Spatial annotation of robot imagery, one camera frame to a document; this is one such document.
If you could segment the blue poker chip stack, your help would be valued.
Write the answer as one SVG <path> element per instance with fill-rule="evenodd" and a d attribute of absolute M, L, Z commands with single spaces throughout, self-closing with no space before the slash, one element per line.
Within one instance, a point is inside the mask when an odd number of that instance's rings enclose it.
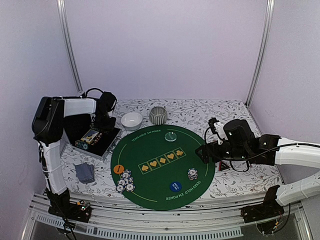
<path fill-rule="evenodd" d="M 198 171 L 195 168 L 190 168 L 187 171 L 187 177 L 189 180 L 196 180 L 198 178 Z"/>

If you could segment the clear acrylic dealer button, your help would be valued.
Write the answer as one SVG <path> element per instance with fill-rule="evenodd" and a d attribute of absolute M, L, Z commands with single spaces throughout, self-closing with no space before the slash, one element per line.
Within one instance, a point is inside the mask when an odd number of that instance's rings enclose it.
<path fill-rule="evenodd" d="M 174 142 L 177 140 L 177 134 L 173 131 L 167 132 L 164 136 L 164 139 L 168 142 Z"/>

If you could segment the blue small blind button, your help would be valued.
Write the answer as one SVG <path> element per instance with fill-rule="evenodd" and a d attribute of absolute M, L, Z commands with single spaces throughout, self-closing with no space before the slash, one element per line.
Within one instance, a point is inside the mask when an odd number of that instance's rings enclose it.
<path fill-rule="evenodd" d="M 182 184 L 178 181 L 171 182 L 169 189 L 175 193 L 180 192 L 182 190 Z"/>

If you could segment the orange big blind button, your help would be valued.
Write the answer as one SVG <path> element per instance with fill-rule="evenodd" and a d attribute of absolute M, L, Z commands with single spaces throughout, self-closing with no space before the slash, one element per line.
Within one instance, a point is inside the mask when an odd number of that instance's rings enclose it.
<path fill-rule="evenodd" d="M 124 166 L 121 165 L 121 164 L 117 164 L 117 165 L 115 165 L 114 168 L 113 168 L 113 172 L 114 172 L 115 174 L 117 174 L 117 175 L 122 174 L 124 171 L 125 171 L 125 168 L 124 168 Z"/>

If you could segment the blue poker chips pile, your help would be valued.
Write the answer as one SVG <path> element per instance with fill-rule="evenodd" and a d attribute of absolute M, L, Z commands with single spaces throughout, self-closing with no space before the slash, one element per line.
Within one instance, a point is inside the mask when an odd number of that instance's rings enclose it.
<path fill-rule="evenodd" d="M 125 169 L 119 176 L 119 180 L 116 182 L 116 191 L 118 193 L 133 192 L 135 190 L 134 178 L 132 171 Z"/>

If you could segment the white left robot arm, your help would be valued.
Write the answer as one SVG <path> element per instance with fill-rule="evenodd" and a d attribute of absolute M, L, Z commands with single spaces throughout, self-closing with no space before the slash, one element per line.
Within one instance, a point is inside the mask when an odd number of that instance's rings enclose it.
<path fill-rule="evenodd" d="M 70 217 L 75 210 L 63 177 L 61 139 L 66 135 L 74 147 L 103 156 L 118 133 L 112 115 L 116 104 L 116 96 L 107 91 L 102 91 L 99 98 L 85 92 L 80 96 L 44 96 L 40 100 L 31 128 L 38 143 L 47 195 L 52 208 L 63 217 Z"/>

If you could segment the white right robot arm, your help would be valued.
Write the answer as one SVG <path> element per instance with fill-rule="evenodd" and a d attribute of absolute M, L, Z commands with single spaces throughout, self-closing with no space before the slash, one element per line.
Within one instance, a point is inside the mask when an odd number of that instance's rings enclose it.
<path fill-rule="evenodd" d="M 274 134 L 256 137 L 245 119 L 234 119 L 225 124 L 216 118 L 208 122 L 208 129 L 218 139 L 205 142 L 195 150 L 204 164 L 221 161 L 242 162 L 248 165 L 296 165 L 311 168 L 320 167 L 320 145 L 299 142 Z M 278 207 L 307 199 L 320 193 L 320 174 L 296 182 L 270 187 L 259 206 L 262 218 L 269 218 Z"/>

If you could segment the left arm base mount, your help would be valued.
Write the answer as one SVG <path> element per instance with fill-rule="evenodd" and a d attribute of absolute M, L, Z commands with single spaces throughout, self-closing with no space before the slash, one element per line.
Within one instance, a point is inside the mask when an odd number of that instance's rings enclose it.
<path fill-rule="evenodd" d="M 88 223 L 91 217 L 92 208 L 90 205 L 80 203 L 58 202 L 53 201 L 50 204 L 48 213 L 65 218 L 67 220 L 75 220 L 78 222 Z"/>

